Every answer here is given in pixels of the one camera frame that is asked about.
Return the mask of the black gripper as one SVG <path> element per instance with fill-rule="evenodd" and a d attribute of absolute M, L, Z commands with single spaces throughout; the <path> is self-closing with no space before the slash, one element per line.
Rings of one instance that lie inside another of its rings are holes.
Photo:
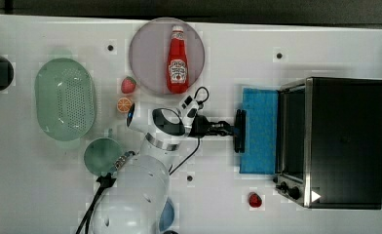
<path fill-rule="evenodd" d="M 194 138 L 202 138 L 205 136 L 220 136 L 220 137 L 227 137 L 227 136 L 234 136 L 234 131 L 229 131 L 225 129 L 233 129 L 234 126 L 230 125 L 226 121 L 219 121 L 219 122 L 210 122 L 206 116 L 203 115 L 197 115 L 194 118 L 194 121 L 192 123 L 191 132 L 189 133 L 190 137 Z"/>

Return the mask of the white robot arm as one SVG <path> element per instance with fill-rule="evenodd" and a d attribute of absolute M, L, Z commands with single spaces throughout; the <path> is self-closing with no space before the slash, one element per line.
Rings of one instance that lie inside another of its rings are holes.
<path fill-rule="evenodd" d="M 233 125 L 211 122 L 198 113 L 199 103 L 179 108 L 138 102 L 127 114 L 127 127 L 144 134 L 138 152 L 123 153 L 97 181 L 84 234 L 158 234 L 168 201 L 170 167 L 180 144 L 190 138 L 232 136 L 244 143 L 246 118 Z"/>

